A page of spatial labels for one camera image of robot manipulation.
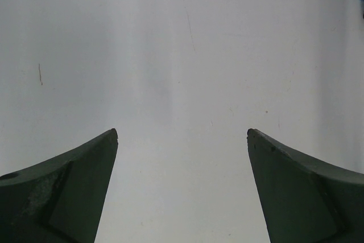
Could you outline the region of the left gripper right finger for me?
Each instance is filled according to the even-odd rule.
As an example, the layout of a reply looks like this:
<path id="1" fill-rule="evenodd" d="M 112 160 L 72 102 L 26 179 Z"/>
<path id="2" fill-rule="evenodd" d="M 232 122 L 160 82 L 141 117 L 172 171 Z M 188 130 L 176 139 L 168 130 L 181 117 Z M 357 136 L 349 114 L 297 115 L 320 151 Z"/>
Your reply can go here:
<path id="1" fill-rule="evenodd" d="M 363 174 L 257 129 L 247 149 L 271 242 L 363 242 Z"/>

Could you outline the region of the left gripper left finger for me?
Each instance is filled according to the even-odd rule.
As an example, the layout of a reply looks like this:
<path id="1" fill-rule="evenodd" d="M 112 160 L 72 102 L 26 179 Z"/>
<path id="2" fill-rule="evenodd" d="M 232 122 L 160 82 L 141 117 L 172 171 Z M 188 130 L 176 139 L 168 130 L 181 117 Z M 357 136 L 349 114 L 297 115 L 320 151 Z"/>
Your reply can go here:
<path id="1" fill-rule="evenodd" d="M 94 242 L 118 135 L 1 176 L 1 242 Z"/>

